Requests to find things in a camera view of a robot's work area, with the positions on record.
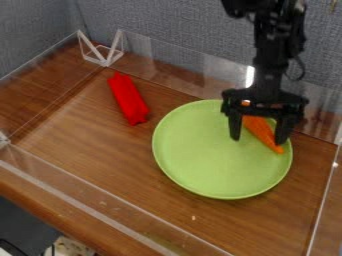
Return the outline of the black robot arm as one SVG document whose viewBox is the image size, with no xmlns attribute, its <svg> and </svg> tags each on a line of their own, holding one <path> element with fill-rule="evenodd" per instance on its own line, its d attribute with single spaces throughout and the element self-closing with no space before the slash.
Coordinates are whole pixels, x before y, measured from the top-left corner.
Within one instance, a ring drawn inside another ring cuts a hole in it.
<svg viewBox="0 0 342 256">
<path fill-rule="evenodd" d="M 306 42 L 304 0 L 221 0 L 228 15 L 246 18 L 254 24 L 257 55 L 253 59 L 256 77 L 245 89 L 222 92 L 221 112 L 229 118 L 230 137 L 241 138 L 245 116 L 269 117 L 277 121 L 274 143 L 286 142 L 302 121 L 309 99 L 282 90 L 282 77 L 289 60 L 300 59 Z"/>
</svg>

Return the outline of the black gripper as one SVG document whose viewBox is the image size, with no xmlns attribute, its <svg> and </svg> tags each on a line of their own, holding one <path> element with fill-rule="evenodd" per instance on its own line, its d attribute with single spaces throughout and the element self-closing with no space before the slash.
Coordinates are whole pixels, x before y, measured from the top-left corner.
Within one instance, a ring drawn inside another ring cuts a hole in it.
<svg viewBox="0 0 342 256">
<path fill-rule="evenodd" d="M 276 144 L 282 145 L 293 132 L 297 120 L 304 118 L 309 99 L 284 90 L 269 99 L 260 99 L 257 91 L 228 89 L 222 92 L 221 112 L 229 116 L 230 136 L 238 141 L 242 130 L 242 115 L 270 117 L 277 120 Z"/>
</svg>

